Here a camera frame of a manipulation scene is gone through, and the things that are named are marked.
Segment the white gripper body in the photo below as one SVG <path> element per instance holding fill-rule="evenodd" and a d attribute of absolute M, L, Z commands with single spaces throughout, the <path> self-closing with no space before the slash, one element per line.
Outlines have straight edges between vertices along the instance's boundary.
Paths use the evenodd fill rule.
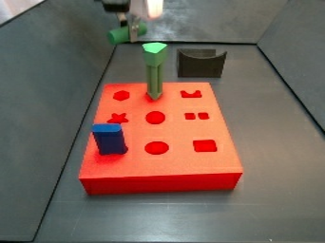
<path fill-rule="evenodd" d="M 142 19 L 156 19 L 163 14 L 163 0 L 100 0 L 107 12 L 130 12 Z"/>

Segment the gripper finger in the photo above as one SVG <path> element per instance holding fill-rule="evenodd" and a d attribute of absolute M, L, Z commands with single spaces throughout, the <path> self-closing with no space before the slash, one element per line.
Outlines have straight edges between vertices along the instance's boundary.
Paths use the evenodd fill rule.
<path fill-rule="evenodd" d="M 130 41 L 134 43 L 138 40 L 138 29 L 140 19 L 132 15 L 130 22 Z"/>
<path fill-rule="evenodd" d="M 119 20 L 119 25 L 122 27 L 127 27 L 128 25 L 128 20 L 127 20 L 127 16 L 126 16 L 126 13 L 124 12 L 119 12 L 118 13 L 118 20 Z"/>

